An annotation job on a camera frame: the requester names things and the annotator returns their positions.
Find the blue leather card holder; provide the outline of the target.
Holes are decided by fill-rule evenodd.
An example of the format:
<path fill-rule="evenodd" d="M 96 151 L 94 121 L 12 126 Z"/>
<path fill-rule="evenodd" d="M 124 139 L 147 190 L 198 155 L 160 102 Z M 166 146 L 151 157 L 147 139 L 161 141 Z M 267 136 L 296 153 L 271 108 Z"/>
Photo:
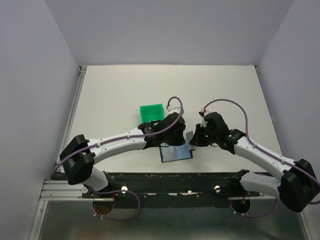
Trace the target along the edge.
<path fill-rule="evenodd" d="M 185 143 L 184 145 L 181 146 L 169 146 L 169 145 L 161 145 L 159 147 L 160 150 L 160 160 L 162 163 L 169 163 L 169 162 L 163 162 L 162 161 L 162 148 L 165 147 L 174 147 L 175 148 L 175 154 L 176 154 L 176 160 L 175 161 L 181 161 L 181 160 L 187 160 L 187 159 L 192 159 L 193 158 L 193 153 L 192 151 L 189 150 L 189 145 L 188 143 Z"/>

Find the green plastic bin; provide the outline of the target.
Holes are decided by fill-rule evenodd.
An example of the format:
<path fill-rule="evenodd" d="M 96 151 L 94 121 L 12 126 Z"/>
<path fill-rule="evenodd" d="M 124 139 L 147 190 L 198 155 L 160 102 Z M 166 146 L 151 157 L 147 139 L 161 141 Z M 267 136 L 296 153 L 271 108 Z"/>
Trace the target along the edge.
<path fill-rule="evenodd" d="M 142 105 L 139 107 L 142 123 L 162 121 L 165 118 L 164 107 L 160 104 Z"/>

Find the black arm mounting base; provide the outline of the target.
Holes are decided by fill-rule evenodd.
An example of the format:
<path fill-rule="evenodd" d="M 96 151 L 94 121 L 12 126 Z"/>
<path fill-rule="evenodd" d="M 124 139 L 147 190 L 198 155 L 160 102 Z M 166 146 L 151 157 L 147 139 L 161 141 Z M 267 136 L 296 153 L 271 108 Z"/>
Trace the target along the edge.
<path fill-rule="evenodd" d="M 82 194 L 94 203 L 116 209 L 141 208 L 226 208 L 230 199 L 258 197 L 236 183 L 235 172 L 207 173 L 114 173 L 101 193 L 89 189 Z"/>

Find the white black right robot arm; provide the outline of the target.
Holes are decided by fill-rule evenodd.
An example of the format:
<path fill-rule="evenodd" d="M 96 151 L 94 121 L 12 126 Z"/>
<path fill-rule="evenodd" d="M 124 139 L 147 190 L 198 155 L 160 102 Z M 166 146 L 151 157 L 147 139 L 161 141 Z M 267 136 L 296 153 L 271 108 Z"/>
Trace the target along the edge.
<path fill-rule="evenodd" d="M 264 169 L 269 175 L 241 170 L 230 183 L 230 191 L 241 196 L 258 192 L 279 199 L 288 209 L 300 213 L 320 193 L 320 185 L 311 164 L 275 154 L 249 141 L 248 135 L 238 129 L 229 129 L 217 112 L 201 112 L 201 123 L 196 124 L 190 145 L 207 147 L 217 145 L 222 150 L 245 158 Z"/>

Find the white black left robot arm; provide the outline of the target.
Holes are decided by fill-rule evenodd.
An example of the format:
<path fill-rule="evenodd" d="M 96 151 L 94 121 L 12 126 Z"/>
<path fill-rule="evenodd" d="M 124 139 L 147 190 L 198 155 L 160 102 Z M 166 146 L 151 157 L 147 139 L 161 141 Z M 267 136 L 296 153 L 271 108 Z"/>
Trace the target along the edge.
<path fill-rule="evenodd" d="M 185 120 L 177 113 L 170 113 L 160 121 L 144 122 L 138 127 L 119 135 L 98 139 L 75 136 L 59 155 L 69 185 L 84 184 L 101 198 L 107 197 L 111 185 L 107 174 L 95 164 L 129 151 L 158 148 L 161 144 L 182 146 Z"/>

